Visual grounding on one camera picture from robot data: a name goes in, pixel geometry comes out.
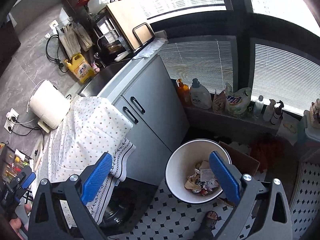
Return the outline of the person's left hand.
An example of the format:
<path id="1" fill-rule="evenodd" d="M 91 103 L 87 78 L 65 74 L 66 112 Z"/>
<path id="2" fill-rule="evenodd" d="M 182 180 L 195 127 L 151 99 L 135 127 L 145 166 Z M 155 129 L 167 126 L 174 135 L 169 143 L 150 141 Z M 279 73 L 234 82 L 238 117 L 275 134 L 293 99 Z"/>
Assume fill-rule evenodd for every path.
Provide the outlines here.
<path id="1" fill-rule="evenodd" d="M 30 211 L 31 211 L 31 205 L 30 204 L 25 204 L 24 205 L 24 209 L 25 209 L 25 214 L 27 215 Z M 17 236 L 20 239 L 24 239 L 23 236 L 19 233 L 19 230 L 22 226 L 22 221 L 19 217 L 12 219 L 9 222 L 10 226 L 12 227 L 12 229 L 16 232 Z"/>

